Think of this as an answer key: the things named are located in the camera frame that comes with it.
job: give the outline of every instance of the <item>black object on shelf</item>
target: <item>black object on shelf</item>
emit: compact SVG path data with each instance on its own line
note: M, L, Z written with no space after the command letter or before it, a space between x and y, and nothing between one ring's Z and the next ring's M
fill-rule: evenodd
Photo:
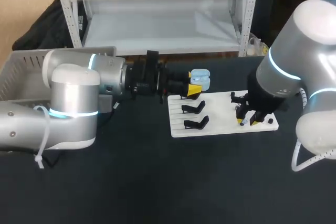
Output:
M205 116L201 122L197 123L194 121L190 120L185 120L184 121L184 126L186 129L197 129L197 130L202 130L204 127L208 124L209 122L209 116Z
M188 105L182 105L182 111L183 111L183 114L188 114L188 113L200 114L201 111L204 109L204 107L205 107L205 101L202 101L202 102L200 102L198 107L191 107L191 106L188 106Z

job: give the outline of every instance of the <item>white tray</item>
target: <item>white tray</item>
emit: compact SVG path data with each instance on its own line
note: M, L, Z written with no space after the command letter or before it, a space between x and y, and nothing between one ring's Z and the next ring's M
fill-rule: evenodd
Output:
M235 91L236 96L245 95L247 91ZM279 124L274 116L267 115L263 123L250 126L249 119L255 113L249 111L246 114L248 121L244 126L240 126L236 119L236 103L231 103L231 92L204 93L197 100L181 100L179 95L168 97L169 119L172 137L186 136L208 136L221 134L234 134L259 131L276 131ZM205 101L205 107L200 114L183 114L181 106L189 105L197 107L200 102ZM185 129L184 120L200 122L206 115L209 116L209 122L202 130Z

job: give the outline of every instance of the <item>white shelf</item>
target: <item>white shelf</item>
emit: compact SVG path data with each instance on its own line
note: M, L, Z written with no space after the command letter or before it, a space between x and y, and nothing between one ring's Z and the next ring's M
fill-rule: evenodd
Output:
M85 47L115 46L117 55L238 51L240 44L226 10L220 15L199 10L94 14Z

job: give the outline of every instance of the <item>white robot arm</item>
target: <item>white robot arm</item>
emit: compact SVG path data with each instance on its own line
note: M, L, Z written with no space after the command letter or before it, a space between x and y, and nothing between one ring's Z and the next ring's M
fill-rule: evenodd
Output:
M190 84L190 73L169 72L149 51L146 61L128 65L124 58L52 50L44 58L42 76L51 88L50 108L41 111L0 103L0 150L75 150L96 138L100 94L120 96L176 93L197 99L202 85Z
M262 122L301 87L308 102L297 123L298 140L315 160L336 159L336 7L320 0L297 7L249 76L245 110L257 111L250 123Z

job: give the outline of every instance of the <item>black table surface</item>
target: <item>black table surface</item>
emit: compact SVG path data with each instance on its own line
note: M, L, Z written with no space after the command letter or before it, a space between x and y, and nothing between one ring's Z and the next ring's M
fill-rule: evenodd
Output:
M260 61L169 68L207 68L208 92L223 92L246 90ZM291 170L302 104L288 104L275 132L172 138L158 97L124 101L91 147L67 151L53 169L27 154L0 156L0 222L334 223L336 162ZM302 151L300 162L310 156Z

